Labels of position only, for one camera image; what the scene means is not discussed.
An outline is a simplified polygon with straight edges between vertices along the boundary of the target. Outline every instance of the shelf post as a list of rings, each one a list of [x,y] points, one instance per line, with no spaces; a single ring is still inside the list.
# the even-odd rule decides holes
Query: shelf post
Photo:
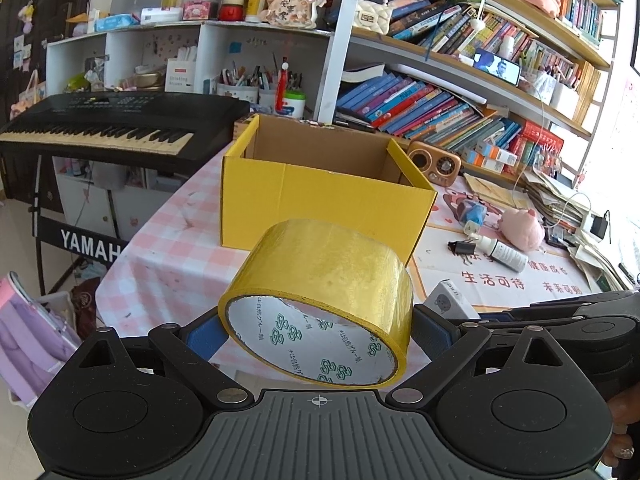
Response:
[[[342,0],[340,3],[338,23],[335,27],[335,33],[329,40],[324,57],[314,112],[314,119],[320,123],[331,123],[334,120],[335,102],[338,99],[338,90],[351,39],[351,25],[356,13],[357,2],[358,0]]]

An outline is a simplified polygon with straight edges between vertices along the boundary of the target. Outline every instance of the packing tape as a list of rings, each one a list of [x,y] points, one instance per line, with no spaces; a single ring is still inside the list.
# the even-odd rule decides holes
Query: packing tape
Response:
[[[402,376],[412,306],[411,278],[386,245],[295,219],[265,232],[218,314],[229,335],[270,367],[356,389]]]

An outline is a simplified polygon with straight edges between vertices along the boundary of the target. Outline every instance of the yellow box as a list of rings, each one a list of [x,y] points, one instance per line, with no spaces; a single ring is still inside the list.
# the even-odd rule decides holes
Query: yellow box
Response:
[[[255,116],[222,161],[220,241],[251,250],[312,218],[361,232],[407,263],[437,193],[387,134]]]

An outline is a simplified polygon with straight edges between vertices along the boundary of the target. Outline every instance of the keyboard stand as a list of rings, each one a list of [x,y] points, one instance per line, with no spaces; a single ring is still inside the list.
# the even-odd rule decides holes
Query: keyboard stand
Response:
[[[64,222],[47,218],[40,214],[40,167],[42,155],[38,155],[36,167],[36,181],[33,193],[33,206],[29,208],[31,213],[31,234],[36,240],[36,265],[38,269],[38,284],[40,295],[57,292],[74,269],[83,261],[90,259],[104,264],[107,269],[111,267],[116,258],[127,246],[127,242],[119,238],[113,238],[87,229],[69,225]],[[44,284],[42,269],[42,243],[77,254],[71,266],[61,275],[53,288],[47,292]]]

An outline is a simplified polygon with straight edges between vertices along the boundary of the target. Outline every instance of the wooden door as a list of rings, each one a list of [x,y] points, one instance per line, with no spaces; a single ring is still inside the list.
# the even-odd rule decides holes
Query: wooden door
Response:
[[[12,60],[14,37],[22,33],[23,26],[17,15],[29,1],[2,0],[0,4],[0,52],[4,60],[4,63],[0,63],[0,126],[8,121],[11,104],[17,101],[18,94],[26,88],[31,70],[38,69],[40,80],[44,80],[47,53],[43,42],[63,38],[67,27],[65,20],[76,11],[86,10],[86,0],[33,0],[33,30],[24,37],[25,44],[31,43],[30,71],[23,72],[13,69]],[[33,200],[36,161],[37,156],[34,153],[2,154],[2,182],[9,198],[23,202]],[[43,157],[40,190],[41,205],[62,212],[49,156]]]

